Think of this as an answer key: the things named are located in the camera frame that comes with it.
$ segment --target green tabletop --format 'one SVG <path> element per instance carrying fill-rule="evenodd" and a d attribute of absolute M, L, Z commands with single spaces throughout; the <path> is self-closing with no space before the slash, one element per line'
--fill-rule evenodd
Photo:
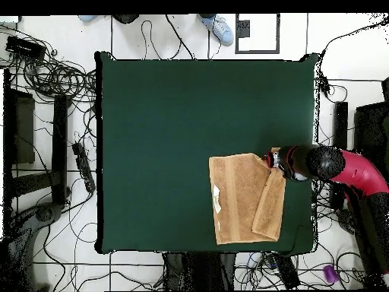
<path fill-rule="evenodd" d="M 292 181 L 278 242 L 218 246 L 208 159 L 311 144 L 316 55 L 304 62 L 130 61 L 102 52 L 96 59 L 101 252 L 312 250 L 311 182 Z"/>

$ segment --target white tiled floor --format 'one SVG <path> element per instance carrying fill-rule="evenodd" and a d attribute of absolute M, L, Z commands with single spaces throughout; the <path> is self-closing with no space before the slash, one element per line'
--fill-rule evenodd
<path fill-rule="evenodd" d="M 224 16 L 231 27 L 235 26 L 234 14 L 220 14 Z M 219 43 L 212 36 L 210 40 L 210 56 L 214 59 L 288 59 L 299 60 L 306 52 L 321 52 L 328 41 L 334 37 L 349 33 L 357 28 L 378 22 L 382 16 L 371 14 L 281 14 L 280 28 L 280 54 L 279 55 L 236 55 L 235 46 L 222 46 L 218 52 Z M 34 36 L 40 40 L 45 40 L 51 44 L 52 48 L 58 51 L 56 58 L 58 60 L 72 61 L 82 65 L 86 71 L 95 69 L 93 54 L 96 51 L 107 51 L 117 59 L 143 59 L 145 57 L 145 41 L 142 36 L 141 26 L 147 44 L 147 59 L 157 59 L 150 42 L 150 28 L 153 24 L 152 39 L 158 53 L 163 59 L 174 55 L 179 47 L 179 41 L 173 33 L 172 28 L 167 23 L 163 15 L 141 15 L 132 24 L 124 25 L 117 21 L 111 21 L 110 16 L 99 16 L 90 23 L 81 22 L 77 16 L 44 16 L 44 17 L 23 17 L 18 24 L 18 29 Z M 207 58 L 207 31 L 195 14 L 172 15 L 172 23 L 176 26 L 185 44 L 194 54 L 196 59 Z M 386 58 L 389 54 L 389 45 L 387 39 L 388 27 L 375 28 L 374 30 L 362 31 L 354 36 L 344 37 L 335 40 L 329 45 L 323 61 L 323 72 L 329 79 L 347 79 L 331 81 L 332 84 L 339 84 L 347 88 L 349 102 L 349 128 L 353 127 L 353 114 L 356 107 L 369 103 L 376 103 L 383 100 L 381 84 L 378 81 L 363 80 L 383 80 L 389 76 L 389 60 Z M 4 52 L 0 44 L 0 55 Z M 189 59 L 188 53 L 182 47 L 177 59 Z M 343 99 L 344 92 L 336 87 L 332 96 L 333 100 Z M 88 108 L 87 105 L 80 104 L 82 110 Z M 332 111 L 334 105 L 321 95 L 320 125 L 327 136 L 332 134 Z M 52 108 L 47 105 L 37 104 L 36 115 L 44 121 L 52 120 Z M 75 110 L 69 118 L 68 139 L 74 141 L 77 138 L 77 132 L 84 131 L 82 119 L 83 113 Z M 52 133 L 52 126 L 39 120 L 36 117 L 35 129 L 46 127 Z M 325 139 L 324 134 L 319 131 L 319 141 Z M 51 168 L 51 145 L 46 144 L 51 141 L 49 135 L 44 131 L 37 131 L 34 138 L 34 144 L 41 153 L 43 161 L 47 167 Z M 96 150 L 91 141 L 86 141 L 87 148 L 90 150 L 90 159 L 95 159 Z M 348 148 L 353 147 L 353 132 L 349 131 Z M 96 167 L 96 162 L 91 162 L 91 168 Z M 42 166 L 37 160 L 32 165 L 24 166 L 27 170 L 41 169 Z M 77 170 L 75 160 L 71 149 L 68 152 L 68 169 Z M 28 174 L 27 171 L 21 171 L 21 174 Z M 68 182 L 72 183 L 79 175 L 77 172 L 68 174 Z M 35 204 L 37 199 L 49 192 L 45 189 L 19 198 L 18 208 L 23 210 Z M 79 180 L 74 184 L 72 204 L 82 202 L 87 193 L 84 189 L 84 183 Z M 70 218 L 74 232 L 80 233 L 81 229 L 90 222 L 96 223 L 96 196 L 92 197 L 88 203 L 80 208 L 72 210 L 70 214 L 65 214 L 62 218 L 52 225 L 50 233 L 48 252 L 55 256 L 60 262 L 68 263 L 65 265 L 66 273 L 57 290 L 65 288 L 66 291 L 73 291 L 71 285 L 71 270 L 74 263 L 77 266 L 77 287 L 80 287 L 83 281 L 88 278 L 98 278 L 108 275 L 111 271 L 120 271 L 125 277 L 139 280 L 144 283 L 154 283 L 162 274 L 162 256 L 154 252 L 115 252 L 111 255 L 100 255 L 94 250 L 93 243 L 84 243 L 80 240 L 76 245 L 76 236 L 71 231 L 69 223 Z M 319 221 L 319 232 L 325 230 L 331 225 L 331 220 L 323 218 Z M 36 279 L 38 282 L 49 282 L 52 289 L 62 275 L 60 265 L 45 262 L 52 262 L 41 250 L 43 241 L 46 238 L 47 229 L 43 229 L 39 234 L 34 252 L 36 256 L 34 261 Z M 93 242 L 96 239 L 96 225 L 87 225 L 81 232 L 80 238 Z M 319 235 L 319 243 L 327 248 L 331 254 L 336 257 L 342 252 L 358 252 L 355 240 L 352 236 L 341 230 L 336 222 L 332 227 Z M 301 279 L 306 283 L 322 283 L 312 272 L 304 271 L 308 267 L 316 266 L 323 262 L 330 262 L 331 258 L 326 250 L 321 246 L 314 253 L 299 257 L 299 273 Z M 247 264 L 248 253 L 238 254 L 236 264 Z M 146 264 L 156 266 L 133 266 L 135 264 Z M 360 261 L 351 255 L 345 256 L 340 261 L 343 269 L 351 270 L 353 267 L 362 269 Z M 323 265 L 319 265 L 319 270 L 315 274 L 324 278 L 320 271 Z M 266 280 L 261 282 L 261 286 L 269 285 Z M 112 274 L 97 281 L 87 281 L 81 286 L 81 291 L 105 291 L 105 290 L 131 290 L 137 287 L 136 283 L 125 280 L 119 274 Z M 348 288 L 357 288 L 358 284 L 350 283 Z"/>

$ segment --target brown towel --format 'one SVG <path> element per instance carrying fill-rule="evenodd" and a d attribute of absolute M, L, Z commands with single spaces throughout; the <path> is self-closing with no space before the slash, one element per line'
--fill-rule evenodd
<path fill-rule="evenodd" d="M 209 167 L 217 244 L 277 241 L 285 192 L 282 171 L 270 171 L 255 154 L 212 157 Z"/>

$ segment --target light blue sneaker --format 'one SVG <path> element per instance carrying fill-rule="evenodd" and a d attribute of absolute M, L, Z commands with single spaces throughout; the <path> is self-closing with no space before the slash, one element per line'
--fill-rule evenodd
<path fill-rule="evenodd" d="M 78 17 L 83 22 L 89 22 L 89 21 L 92 21 L 97 16 L 78 16 Z"/>
<path fill-rule="evenodd" d="M 218 14 L 212 18 L 202 18 L 200 15 L 199 17 L 205 27 L 211 31 L 224 46 L 232 45 L 234 42 L 234 35 L 231 28 L 226 23 L 226 19 L 220 17 Z"/>

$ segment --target purple object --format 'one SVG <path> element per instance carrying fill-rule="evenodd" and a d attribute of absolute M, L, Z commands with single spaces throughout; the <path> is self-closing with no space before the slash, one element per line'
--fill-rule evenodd
<path fill-rule="evenodd" d="M 332 265 L 326 265 L 323 267 L 324 277 L 328 283 L 335 283 L 339 281 L 339 277 L 335 272 L 335 269 Z"/>

